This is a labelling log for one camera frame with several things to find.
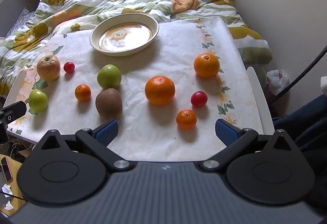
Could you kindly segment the grey headboard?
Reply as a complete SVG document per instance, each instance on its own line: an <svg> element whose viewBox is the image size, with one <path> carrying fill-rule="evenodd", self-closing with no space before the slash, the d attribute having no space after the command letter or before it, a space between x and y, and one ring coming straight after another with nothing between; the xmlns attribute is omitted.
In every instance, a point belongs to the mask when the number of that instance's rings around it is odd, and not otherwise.
<svg viewBox="0 0 327 224"><path fill-rule="evenodd" d="M40 0L4 0L1 2L1 37L13 27L24 8L35 11Z"/></svg>

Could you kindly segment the cream bowl with duck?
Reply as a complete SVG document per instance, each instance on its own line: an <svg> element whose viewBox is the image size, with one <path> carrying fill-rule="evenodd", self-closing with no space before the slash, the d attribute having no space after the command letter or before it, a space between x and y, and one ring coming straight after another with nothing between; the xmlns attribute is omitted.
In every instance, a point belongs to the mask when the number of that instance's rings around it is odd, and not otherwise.
<svg viewBox="0 0 327 224"><path fill-rule="evenodd" d="M102 54L123 57L149 46L159 33L159 23L151 16L126 13L104 20L90 34L91 46Z"/></svg>

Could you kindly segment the small red tomato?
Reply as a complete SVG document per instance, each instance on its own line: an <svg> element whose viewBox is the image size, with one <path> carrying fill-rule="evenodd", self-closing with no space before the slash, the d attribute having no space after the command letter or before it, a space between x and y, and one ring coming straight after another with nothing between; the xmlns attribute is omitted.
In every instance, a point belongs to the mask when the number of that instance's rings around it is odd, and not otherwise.
<svg viewBox="0 0 327 224"><path fill-rule="evenodd" d="M75 65L73 62L66 62L63 66L63 69L66 73L71 74L74 73Z"/></svg>

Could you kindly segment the wrinkled red-yellow apple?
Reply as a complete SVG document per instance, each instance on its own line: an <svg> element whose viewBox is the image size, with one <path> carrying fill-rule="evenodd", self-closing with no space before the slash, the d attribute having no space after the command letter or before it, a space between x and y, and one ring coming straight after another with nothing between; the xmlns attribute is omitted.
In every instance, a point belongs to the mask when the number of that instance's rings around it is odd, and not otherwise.
<svg viewBox="0 0 327 224"><path fill-rule="evenodd" d="M37 73L44 81L54 81L60 75L60 61L55 55L42 57L37 63Z"/></svg>

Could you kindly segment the brown kiwi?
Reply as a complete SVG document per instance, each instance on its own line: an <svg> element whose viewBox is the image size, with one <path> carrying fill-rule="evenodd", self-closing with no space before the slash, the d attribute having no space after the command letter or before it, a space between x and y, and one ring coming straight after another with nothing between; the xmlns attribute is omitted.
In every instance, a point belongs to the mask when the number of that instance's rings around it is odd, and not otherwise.
<svg viewBox="0 0 327 224"><path fill-rule="evenodd" d="M122 99L120 93L114 88L101 91L95 99L95 107L104 119L120 120L122 115Z"/></svg>

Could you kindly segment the large orange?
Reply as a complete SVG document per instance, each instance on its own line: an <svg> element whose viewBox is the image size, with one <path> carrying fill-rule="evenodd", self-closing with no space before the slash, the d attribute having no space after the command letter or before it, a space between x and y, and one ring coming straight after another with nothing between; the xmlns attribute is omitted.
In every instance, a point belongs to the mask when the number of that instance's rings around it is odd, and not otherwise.
<svg viewBox="0 0 327 224"><path fill-rule="evenodd" d="M214 54L205 52L195 58L193 68L197 76L213 78L220 70L220 62Z"/></svg>
<svg viewBox="0 0 327 224"><path fill-rule="evenodd" d="M175 96L175 84L166 76L155 76L145 84L145 96L154 105L166 105Z"/></svg>

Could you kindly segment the striped floral duvet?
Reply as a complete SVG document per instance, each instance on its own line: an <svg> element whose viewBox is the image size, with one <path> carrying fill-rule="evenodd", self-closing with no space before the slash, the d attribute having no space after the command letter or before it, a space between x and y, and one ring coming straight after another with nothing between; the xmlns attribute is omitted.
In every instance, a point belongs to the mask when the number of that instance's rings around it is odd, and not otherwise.
<svg viewBox="0 0 327 224"><path fill-rule="evenodd" d="M246 25L232 0L41 0L32 18L1 43L1 95L54 35L93 29L126 13L147 14L159 23L219 17L246 65L267 65L273 58L267 41Z"/></svg>

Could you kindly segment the small green apple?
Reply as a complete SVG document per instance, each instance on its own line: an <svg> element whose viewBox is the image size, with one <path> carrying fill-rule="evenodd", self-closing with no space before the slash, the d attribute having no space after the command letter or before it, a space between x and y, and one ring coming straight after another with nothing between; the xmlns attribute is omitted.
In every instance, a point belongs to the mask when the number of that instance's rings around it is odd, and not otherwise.
<svg viewBox="0 0 327 224"><path fill-rule="evenodd" d="M43 112L48 106L48 96L40 90L32 90L28 103L33 113Z"/></svg>

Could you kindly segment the floral white tablecloth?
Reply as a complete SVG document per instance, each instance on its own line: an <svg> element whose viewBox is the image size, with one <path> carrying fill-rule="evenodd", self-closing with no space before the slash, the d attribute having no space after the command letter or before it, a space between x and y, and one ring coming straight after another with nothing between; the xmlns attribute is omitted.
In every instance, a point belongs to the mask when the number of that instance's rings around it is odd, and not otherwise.
<svg viewBox="0 0 327 224"><path fill-rule="evenodd" d="M40 58L71 62L73 73L55 81L26 71L18 100L32 90L47 95L46 109L28 109L8 129L33 142L57 129L73 134L117 118L109 148L129 160L207 159L225 145L215 130L221 119L238 128L263 130L242 59L220 18L162 24L137 54L110 57L91 47L90 31L54 36Z"/></svg>

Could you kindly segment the small mandarin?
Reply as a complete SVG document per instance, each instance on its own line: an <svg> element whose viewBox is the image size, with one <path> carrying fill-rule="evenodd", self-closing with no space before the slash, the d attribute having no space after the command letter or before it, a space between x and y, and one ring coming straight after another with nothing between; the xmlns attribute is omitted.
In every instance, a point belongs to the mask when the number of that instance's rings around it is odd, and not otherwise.
<svg viewBox="0 0 327 224"><path fill-rule="evenodd" d="M176 123L180 129L193 129L197 124L197 116L191 109L184 109L176 116Z"/></svg>
<svg viewBox="0 0 327 224"><path fill-rule="evenodd" d="M87 102L91 98L91 89L87 84L80 84L75 88L75 97L80 102Z"/></svg>

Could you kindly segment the white plastic bag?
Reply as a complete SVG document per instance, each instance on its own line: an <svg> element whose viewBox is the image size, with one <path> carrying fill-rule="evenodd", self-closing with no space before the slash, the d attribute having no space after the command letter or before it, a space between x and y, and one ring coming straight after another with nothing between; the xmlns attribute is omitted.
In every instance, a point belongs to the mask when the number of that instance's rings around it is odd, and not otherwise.
<svg viewBox="0 0 327 224"><path fill-rule="evenodd" d="M283 69L274 69L266 73L266 90L277 96L289 85L289 78Z"/></svg>

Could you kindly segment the smartphone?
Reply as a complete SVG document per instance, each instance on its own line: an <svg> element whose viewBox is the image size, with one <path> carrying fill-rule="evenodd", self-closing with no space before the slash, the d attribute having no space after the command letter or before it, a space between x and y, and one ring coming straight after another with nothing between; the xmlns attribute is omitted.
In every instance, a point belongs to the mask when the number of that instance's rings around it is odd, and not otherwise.
<svg viewBox="0 0 327 224"><path fill-rule="evenodd" d="M8 160L7 160L6 157L3 157L1 159L1 166L2 166L2 170L3 170L4 177L6 179L6 182L10 183L13 180L13 176L11 174L9 164L8 164Z"/></svg>

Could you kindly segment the patterned pillow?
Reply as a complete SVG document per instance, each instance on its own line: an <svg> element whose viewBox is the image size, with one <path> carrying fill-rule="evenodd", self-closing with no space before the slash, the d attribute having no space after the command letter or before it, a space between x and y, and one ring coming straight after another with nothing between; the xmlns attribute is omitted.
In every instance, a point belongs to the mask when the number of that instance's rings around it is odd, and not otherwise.
<svg viewBox="0 0 327 224"><path fill-rule="evenodd" d="M16 20L13 27L10 28L10 30L7 32L6 37L17 36L26 31L26 29L31 28L33 25L32 20L34 17L35 11L28 11L27 8L24 8L18 16L18 19Z"/></svg>

